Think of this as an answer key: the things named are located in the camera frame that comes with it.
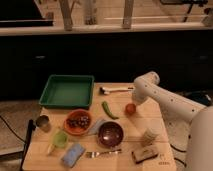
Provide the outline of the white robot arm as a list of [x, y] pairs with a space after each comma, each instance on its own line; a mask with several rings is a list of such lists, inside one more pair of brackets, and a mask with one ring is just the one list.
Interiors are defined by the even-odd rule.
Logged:
[[148, 72], [134, 79], [132, 99], [142, 104], [148, 97], [190, 124], [184, 171], [213, 171], [213, 106], [206, 106], [158, 86], [159, 75]]

